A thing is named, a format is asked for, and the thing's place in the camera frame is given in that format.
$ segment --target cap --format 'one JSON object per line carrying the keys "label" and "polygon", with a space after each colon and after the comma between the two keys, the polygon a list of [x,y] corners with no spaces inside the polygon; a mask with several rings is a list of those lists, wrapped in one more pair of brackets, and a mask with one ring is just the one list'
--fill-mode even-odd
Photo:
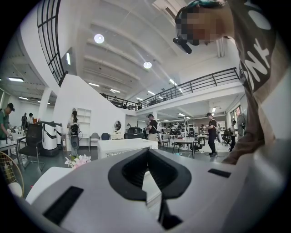
{"label": "cap", "polygon": [[14,106],[12,103],[7,104],[7,107],[11,109],[11,111],[15,111]]}

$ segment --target metal railing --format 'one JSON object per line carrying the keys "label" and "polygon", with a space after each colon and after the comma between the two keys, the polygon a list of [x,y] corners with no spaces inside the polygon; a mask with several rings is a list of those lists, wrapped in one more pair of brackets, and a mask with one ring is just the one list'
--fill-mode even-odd
{"label": "metal railing", "polygon": [[67,71],[61,62],[58,41],[60,0],[43,0],[37,9],[37,27],[46,62],[56,82],[61,86]]}
{"label": "metal railing", "polygon": [[179,85],[174,85],[174,87],[166,91],[162,91],[152,97],[142,100],[136,104],[137,109],[139,110],[141,108],[149,107],[163,101],[175,99],[196,91],[232,83],[238,80],[239,76],[236,72],[236,68],[215,72]]}
{"label": "metal railing", "polygon": [[136,103],[132,101],[120,99],[115,96],[108,96],[106,94],[102,94],[102,96],[106,98],[108,101],[110,101],[112,104],[114,104],[116,107],[134,110],[134,111],[138,109]]}

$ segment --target fan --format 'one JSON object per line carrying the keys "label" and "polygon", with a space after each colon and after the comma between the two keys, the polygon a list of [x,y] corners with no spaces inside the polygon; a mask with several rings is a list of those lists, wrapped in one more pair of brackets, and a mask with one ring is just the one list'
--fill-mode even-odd
{"label": "fan", "polygon": [[246,116],[245,114],[240,114],[237,118],[237,132],[239,136],[244,135],[245,127],[246,127]]}

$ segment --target black slot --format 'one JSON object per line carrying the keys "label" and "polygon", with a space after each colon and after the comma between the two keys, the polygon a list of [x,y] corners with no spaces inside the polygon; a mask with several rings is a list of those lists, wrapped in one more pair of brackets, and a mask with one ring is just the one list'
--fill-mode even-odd
{"label": "black slot", "polygon": [[210,169],[208,172],[215,174],[217,176],[225,177],[225,178],[228,178],[231,175],[230,172],[225,172],[225,171],[221,171],[221,170],[217,170],[217,169],[213,169],[213,168]]}
{"label": "black slot", "polygon": [[59,225],[83,191],[78,187],[69,187],[43,215],[48,220]]}

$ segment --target round mirror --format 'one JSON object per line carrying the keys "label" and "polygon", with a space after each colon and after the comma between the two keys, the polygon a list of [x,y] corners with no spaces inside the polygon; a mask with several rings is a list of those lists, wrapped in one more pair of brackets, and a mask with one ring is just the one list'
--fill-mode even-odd
{"label": "round mirror", "polygon": [[121,129],[121,122],[120,121],[115,121],[114,128],[115,128],[116,131],[119,131]]}

